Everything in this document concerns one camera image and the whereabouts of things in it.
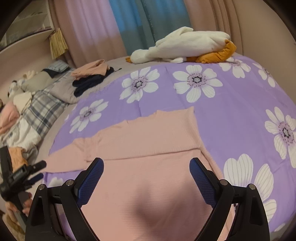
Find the pink knit garment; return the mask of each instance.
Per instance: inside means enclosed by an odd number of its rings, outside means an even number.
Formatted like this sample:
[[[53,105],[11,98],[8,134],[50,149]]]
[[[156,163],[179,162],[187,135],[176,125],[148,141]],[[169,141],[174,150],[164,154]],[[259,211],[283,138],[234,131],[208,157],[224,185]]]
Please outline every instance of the pink knit garment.
[[[20,117],[20,114],[17,111],[17,108],[14,106],[13,102],[8,102],[0,115],[0,135],[7,132]]]
[[[86,169],[95,157],[104,160],[104,173],[82,211],[102,241],[193,241],[212,208],[190,174],[190,160],[198,157],[223,178],[199,136],[193,107],[157,111],[76,139],[49,156],[46,171]],[[219,240],[233,217],[231,209]]]

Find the white blanket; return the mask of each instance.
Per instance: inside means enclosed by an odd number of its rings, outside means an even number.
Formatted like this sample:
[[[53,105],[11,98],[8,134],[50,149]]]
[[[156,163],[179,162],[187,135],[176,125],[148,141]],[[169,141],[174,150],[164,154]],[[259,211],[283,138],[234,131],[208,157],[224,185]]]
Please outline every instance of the white blanket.
[[[193,31],[192,28],[182,27],[158,40],[155,47],[134,51],[131,61],[142,64],[162,58],[164,61],[182,63],[186,57],[198,57],[222,50],[226,39],[230,40],[230,36],[224,32]]]
[[[41,141],[41,136],[21,116],[17,123],[5,134],[0,136],[1,146],[22,147],[30,152]]]

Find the white flower print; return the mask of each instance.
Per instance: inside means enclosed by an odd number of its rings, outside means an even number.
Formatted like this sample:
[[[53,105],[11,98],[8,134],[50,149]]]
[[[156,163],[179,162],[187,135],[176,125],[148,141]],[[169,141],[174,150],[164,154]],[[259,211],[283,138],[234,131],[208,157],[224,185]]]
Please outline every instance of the white flower print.
[[[246,187],[251,183],[253,176],[253,161],[247,154],[242,154],[238,160],[229,158],[224,165],[224,178],[231,185]],[[276,200],[267,200],[274,188],[274,176],[268,164],[264,164],[258,171],[255,186],[263,202],[267,221],[269,222],[276,212]]]
[[[276,135],[274,137],[274,146],[281,158],[284,160],[287,156],[287,148],[290,156],[291,165],[296,168],[296,120],[287,115],[286,120],[284,114],[278,108],[274,108],[275,115],[266,110],[266,114],[271,121],[265,122],[265,128],[268,132]]]
[[[133,103],[135,100],[140,101],[143,96],[143,91],[146,93],[152,93],[158,90],[158,84],[153,82],[158,79],[160,74],[158,70],[155,69],[149,72],[151,67],[147,67],[139,71],[131,73],[131,77],[124,79],[122,82],[122,87],[125,90],[120,95],[120,100],[127,99],[127,103]]]
[[[48,184],[48,188],[52,187],[58,187],[64,184],[64,181],[62,178],[58,179],[57,177],[54,177],[51,179],[50,183]]]
[[[173,73],[174,78],[181,81],[174,84],[174,88],[177,94],[184,94],[191,87],[186,95],[189,103],[194,103],[200,98],[201,90],[206,97],[213,98],[215,96],[213,87],[223,86],[220,80],[215,79],[217,74],[212,69],[206,69],[202,73],[201,65],[188,65],[186,71],[187,73],[183,71]]]
[[[72,109],[72,112],[74,112],[76,110],[76,107],[77,107],[77,104],[74,105],[73,109]]]
[[[260,64],[257,63],[253,63],[256,67],[259,68],[258,73],[260,74],[261,78],[263,80],[267,80],[268,79],[268,83],[271,87],[275,87],[276,86],[276,82],[274,81],[274,78],[271,76],[271,74],[265,69],[263,68]]]
[[[278,232],[280,231],[286,224],[285,223],[282,223],[280,226],[278,226],[274,231],[275,232]]]
[[[65,122],[66,122],[67,120],[69,120],[69,117],[70,117],[70,114],[68,114],[67,117],[65,118]]]
[[[70,125],[72,126],[70,134],[76,129],[78,129],[79,132],[82,132],[89,122],[97,121],[102,116],[100,112],[108,106],[108,102],[103,103],[103,101],[103,99],[96,100],[90,105],[90,107],[83,107],[79,112],[79,116],[77,116]]]
[[[232,67],[232,73],[236,78],[245,78],[244,71],[250,72],[251,67],[245,64],[243,61],[239,59],[234,59],[233,57],[230,57],[226,60],[226,62],[219,63],[220,67],[223,71],[229,71]]]

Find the hand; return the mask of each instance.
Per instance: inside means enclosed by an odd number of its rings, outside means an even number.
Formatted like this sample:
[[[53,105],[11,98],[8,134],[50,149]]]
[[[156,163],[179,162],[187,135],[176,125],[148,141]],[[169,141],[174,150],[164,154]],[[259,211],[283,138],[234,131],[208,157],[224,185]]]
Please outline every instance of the hand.
[[[29,198],[27,201],[24,202],[24,209],[22,210],[22,212],[26,215],[26,216],[29,216],[29,212],[30,212],[30,208],[31,208],[31,205],[32,205],[32,194],[29,193]]]
[[[29,193],[29,198],[27,201],[24,202],[24,209],[22,210],[22,212],[28,216],[29,215],[29,211],[32,205],[32,194]],[[7,210],[7,214],[9,215],[11,221],[13,221],[14,223],[18,224],[17,218],[15,217],[15,214],[13,212],[19,213],[20,211],[17,209],[17,207],[12,203],[12,202],[6,202],[5,203],[5,207]]]

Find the blue curtain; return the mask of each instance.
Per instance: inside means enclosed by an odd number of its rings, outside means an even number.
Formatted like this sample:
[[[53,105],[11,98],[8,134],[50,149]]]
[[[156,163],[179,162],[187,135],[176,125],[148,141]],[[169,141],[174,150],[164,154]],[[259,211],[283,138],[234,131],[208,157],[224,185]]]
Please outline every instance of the blue curtain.
[[[181,27],[191,27],[183,0],[136,0],[141,2],[149,22],[154,41],[158,41]]]
[[[180,27],[191,27],[183,0],[109,1],[129,55],[154,46]]]
[[[109,0],[128,55],[154,45],[148,21],[142,21],[135,0]]]

